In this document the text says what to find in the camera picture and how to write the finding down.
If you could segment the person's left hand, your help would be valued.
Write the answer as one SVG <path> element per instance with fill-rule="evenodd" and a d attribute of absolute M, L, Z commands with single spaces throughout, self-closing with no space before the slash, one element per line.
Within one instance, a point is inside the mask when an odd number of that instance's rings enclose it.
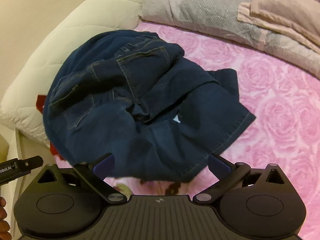
<path fill-rule="evenodd" d="M 12 236 L 9 232 L 10 225 L 5 221 L 7 217 L 7 212 L 5 211 L 6 201 L 1 197 L 1 207 L 0 207 L 0 237 L 2 240 L 12 240 Z"/>

